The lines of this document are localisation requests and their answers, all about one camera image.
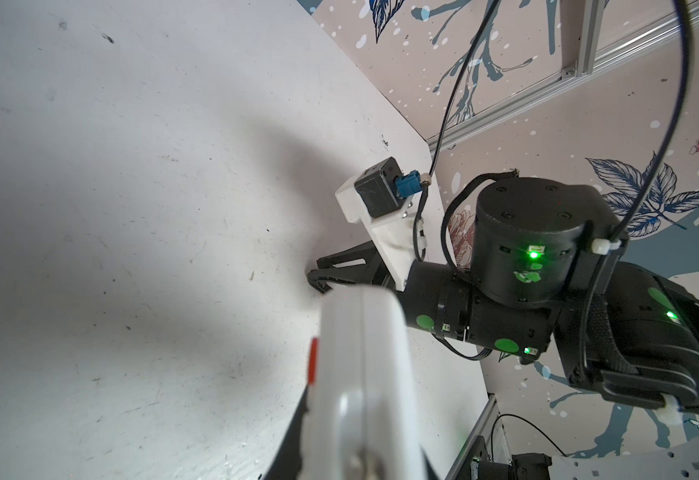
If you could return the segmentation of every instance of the blue connector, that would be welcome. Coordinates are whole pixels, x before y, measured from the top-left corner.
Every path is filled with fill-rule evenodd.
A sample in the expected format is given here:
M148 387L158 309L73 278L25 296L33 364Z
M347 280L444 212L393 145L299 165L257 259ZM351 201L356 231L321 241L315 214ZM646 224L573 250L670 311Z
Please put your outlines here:
M395 187L398 188L398 197L408 198L413 194L421 191L421 179L419 172L413 170L410 174L404 177L395 178Z

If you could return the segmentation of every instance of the blue leaf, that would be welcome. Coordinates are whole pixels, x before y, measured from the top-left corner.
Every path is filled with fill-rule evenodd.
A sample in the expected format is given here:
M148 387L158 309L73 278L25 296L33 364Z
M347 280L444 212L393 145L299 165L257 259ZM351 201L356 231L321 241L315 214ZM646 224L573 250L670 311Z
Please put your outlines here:
M661 218L658 216L636 215L627 225L630 236L646 236L659 230Z
M670 198L667 200L667 205L665 205L664 209L673 214L679 214L693 210L697 206L699 206L699 190L694 190L682 192Z
M653 164L657 161L656 154L653 154L653 158L648 162L648 166L645 167L643 172L643 181L648 177L648 171L652 168ZM653 180L653 185L651 186L651 192L648 194L648 199L652 202L662 205L675 191L675 185L677 184L677 176L674 170L667 165L662 164L659 169L659 175Z
M594 173L606 184L623 194L636 197L643 185L643 175L632 165L619 160L599 160L588 158Z
M400 9L404 0L371 0L373 23L376 25L376 43L393 15Z
M632 208L632 203L634 198L630 198L621 192L611 192L609 194L603 195L603 199L611 207L611 210L616 215L624 216ZM640 209L637 211L638 214L649 214L652 211L651 206L648 202L643 202Z

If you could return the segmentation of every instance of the black cylindrical motor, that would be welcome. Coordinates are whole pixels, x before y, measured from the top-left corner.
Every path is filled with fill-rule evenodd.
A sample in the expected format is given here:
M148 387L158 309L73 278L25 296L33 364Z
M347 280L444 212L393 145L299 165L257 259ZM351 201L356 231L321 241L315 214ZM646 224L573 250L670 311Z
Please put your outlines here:
M471 275L488 298L542 308L565 292L593 225L618 218L589 185L509 178L485 187L475 208Z

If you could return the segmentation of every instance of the metal plate with holes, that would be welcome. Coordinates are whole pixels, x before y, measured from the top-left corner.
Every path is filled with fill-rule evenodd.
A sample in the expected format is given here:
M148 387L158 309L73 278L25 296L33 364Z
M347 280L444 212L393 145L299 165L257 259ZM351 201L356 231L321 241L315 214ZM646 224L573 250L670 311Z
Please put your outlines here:
M550 480L699 480L699 437L677 447L607 458L552 457Z

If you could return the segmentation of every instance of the green circular sticker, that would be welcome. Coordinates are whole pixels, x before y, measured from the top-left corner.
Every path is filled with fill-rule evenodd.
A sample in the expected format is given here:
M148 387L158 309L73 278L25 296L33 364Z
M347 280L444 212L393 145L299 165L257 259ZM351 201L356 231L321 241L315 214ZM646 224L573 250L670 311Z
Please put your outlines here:
M498 350L501 350L502 352L517 353L520 351L520 347L517 346L517 343L509 339L496 340L496 342L494 342L494 345L496 345L496 348Z
M656 301L661 303L663 306L670 310L675 310L674 305L672 302L670 302L670 299L667 298L666 295L664 295L664 292L659 290L658 288L653 288L652 286L648 287L648 295L651 295L651 297Z
M434 330L435 321L429 315L419 315L416 317L416 323L424 330Z

